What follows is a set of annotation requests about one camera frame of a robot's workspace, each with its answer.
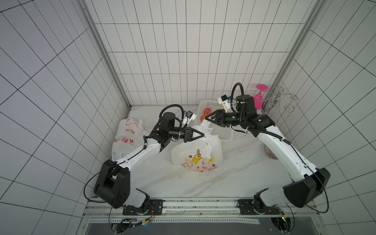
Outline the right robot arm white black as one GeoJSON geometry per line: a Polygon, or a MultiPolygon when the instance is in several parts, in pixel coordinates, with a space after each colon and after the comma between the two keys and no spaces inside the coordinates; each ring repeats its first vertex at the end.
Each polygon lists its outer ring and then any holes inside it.
{"type": "Polygon", "coordinates": [[[322,193],[331,177],[328,170],[317,168],[306,159],[281,133],[266,114],[258,114],[254,98],[245,94],[243,85],[236,83],[232,92],[240,88],[240,95],[231,94],[218,99],[223,109],[207,115],[205,119],[220,127],[240,126],[242,133],[252,133],[276,155],[287,169],[292,182],[278,189],[264,189],[254,195],[256,213],[264,214],[268,207],[292,204],[303,208],[322,193]]]}

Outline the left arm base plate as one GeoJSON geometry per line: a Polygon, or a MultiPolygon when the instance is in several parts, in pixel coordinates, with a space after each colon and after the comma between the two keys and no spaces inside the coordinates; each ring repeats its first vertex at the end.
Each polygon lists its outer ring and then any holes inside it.
{"type": "Polygon", "coordinates": [[[144,203],[141,208],[136,208],[133,206],[124,206],[123,215],[134,215],[134,216],[150,216],[150,215],[161,215],[163,209],[163,200],[161,199],[151,199],[147,203],[144,203]]]}

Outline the white printed plastic bag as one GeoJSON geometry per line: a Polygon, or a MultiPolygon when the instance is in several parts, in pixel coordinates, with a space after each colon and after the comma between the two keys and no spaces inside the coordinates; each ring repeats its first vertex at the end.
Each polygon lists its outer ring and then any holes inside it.
{"type": "Polygon", "coordinates": [[[222,166],[222,144],[217,135],[212,135],[210,124],[209,121],[204,120],[200,125],[193,126],[193,129],[203,133],[204,137],[178,144],[171,150],[172,162],[175,166],[200,173],[222,166]]]}

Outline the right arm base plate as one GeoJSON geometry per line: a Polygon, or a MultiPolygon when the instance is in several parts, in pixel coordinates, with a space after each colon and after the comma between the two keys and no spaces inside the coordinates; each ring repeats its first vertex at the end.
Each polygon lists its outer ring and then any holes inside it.
{"type": "Polygon", "coordinates": [[[239,199],[237,207],[241,215],[279,215],[280,211],[273,207],[264,207],[263,209],[256,209],[253,199],[239,199]]]}

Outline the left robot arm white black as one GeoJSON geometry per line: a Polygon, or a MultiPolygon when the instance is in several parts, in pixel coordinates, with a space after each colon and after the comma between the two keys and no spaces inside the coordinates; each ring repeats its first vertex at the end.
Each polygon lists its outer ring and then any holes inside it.
{"type": "Polygon", "coordinates": [[[131,173],[151,157],[160,153],[171,141],[182,139],[185,143],[204,137],[204,133],[189,127],[196,115],[184,111],[181,105],[176,105],[181,111],[181,118],[168,112],[173,105],[165,107],[159,114],[159,120],[148,136],[144,136],[143,144],[130,154],[119,160],[107,160],[99,173],[95,174],[97,181],[94,194],[117,209],[121,206],[132,206],[142,212],[149,209],[150,197],[147,193],[131,186],[131,173]]]}

